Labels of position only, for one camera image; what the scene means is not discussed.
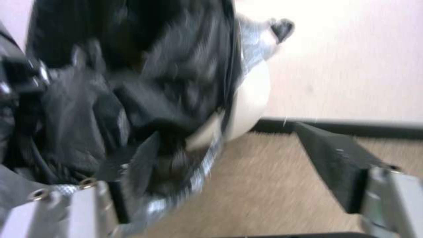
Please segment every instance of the floor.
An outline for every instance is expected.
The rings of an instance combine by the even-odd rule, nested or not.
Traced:
[[[374,155],[423,177],[423,141],[358,139]],[[247,134],[226,145],[201,194],[142,238],[360,231],[342,212],[295,135]]]

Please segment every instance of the metal rivet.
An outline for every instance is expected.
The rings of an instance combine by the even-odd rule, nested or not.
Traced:
[[[28,200],[34,202],[49,198],[50,191],[45,188],[41,188],[29,194]]]
[[[97,180],[95,178],[86,178],[80,182],[80,189],[92,188],[97,185]]]

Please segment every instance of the black leather fabric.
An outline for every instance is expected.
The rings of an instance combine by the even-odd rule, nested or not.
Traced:
[[[37,153],[26,140],[17,153],[42,165],[42,182],[75,183],[157,134],[157,153],[144,160],[154,181],[134,184],[174,193],[198,158],[185,152],[185,138],[212,113],[230,111],[241,75],[235,21],[229,0],[35,1],[27,54],[55,70],[48,89],[22,97],[19,109],[40,108],[17,125],[40,156],[29,156]],[[40,157],[47,166],[35,163]]]

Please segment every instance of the black baseboard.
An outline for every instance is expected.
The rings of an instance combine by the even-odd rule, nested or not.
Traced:
[[[397,125],[383,125],[383,124],[364,124],[347,123],[347,122],[313,122],[300,120],[275,120],[275,119],[261,119],[251,129],[252,132],[261,133],[281,133],[291,134],[294,131],[296,122],[303,122],[314,127],[327,130],[333,133],[373,137],[373,138],[398,138],[398,139],[412,139],[423,140],[423,127],[413,126],[397,126]]]

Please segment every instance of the white wall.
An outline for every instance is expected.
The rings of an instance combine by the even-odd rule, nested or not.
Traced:
[[[32,0],[0,0],[20,46]],[[423,124],[423,1],[236,0],[257,20],[289,18],[294,34],[269,62],[266,116]]]

